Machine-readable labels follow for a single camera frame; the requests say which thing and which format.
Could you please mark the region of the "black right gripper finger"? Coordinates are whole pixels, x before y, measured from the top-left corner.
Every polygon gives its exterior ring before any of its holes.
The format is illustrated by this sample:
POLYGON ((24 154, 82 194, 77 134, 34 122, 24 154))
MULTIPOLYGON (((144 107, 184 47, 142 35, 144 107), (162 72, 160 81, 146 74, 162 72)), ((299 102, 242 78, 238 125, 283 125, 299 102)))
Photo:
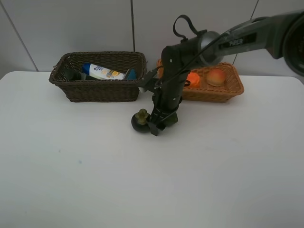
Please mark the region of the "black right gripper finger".
POLYGON ((166 128, 166 126, 165 126, 165 124, 164 124, 164 120, 163 120, 160 124, 158 124, 158 128, 159 128, 161 131, 163 131, 163 130, 166 128))
POLYGON ((152 135, 154 135, 154 136, 159 135, 160 129, 157 127, 156 123, 154 123, 153 121, 149 121, 148 126, 149 126, 149 129, 150 129, 150 132, 152 135))

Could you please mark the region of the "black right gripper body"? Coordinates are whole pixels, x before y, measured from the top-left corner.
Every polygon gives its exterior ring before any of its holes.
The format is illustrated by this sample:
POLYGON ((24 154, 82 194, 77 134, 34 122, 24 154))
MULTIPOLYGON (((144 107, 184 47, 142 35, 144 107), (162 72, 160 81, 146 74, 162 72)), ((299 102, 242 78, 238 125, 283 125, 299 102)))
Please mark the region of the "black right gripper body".
POLYGON ((186 78, 173 78, 162 81, 158 79, 152 96, 154 108, 149 121, 160 124, 174 112, 177 112, 182 101, 182 91, 186 78))

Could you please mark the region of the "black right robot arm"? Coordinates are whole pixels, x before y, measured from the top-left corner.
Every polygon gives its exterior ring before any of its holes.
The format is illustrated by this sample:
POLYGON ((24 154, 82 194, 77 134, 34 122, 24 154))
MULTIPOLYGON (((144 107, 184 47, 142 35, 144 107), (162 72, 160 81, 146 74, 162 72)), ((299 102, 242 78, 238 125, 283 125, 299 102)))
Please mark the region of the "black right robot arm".
POLYGON ((272 58, 283 58, 296 74, 304 74, 304 12, 302 10, 241 23, 226 32, 195 31, 195 37, 181 36, 177 45, 161 53, 163 76, 156 70, 143 79, 143 87, 153 92, 154 108, 144 118, 143 132, 158 135, 177 122, 182 91, 192 69, 217 65, 224 56, 266 49, 272 58))

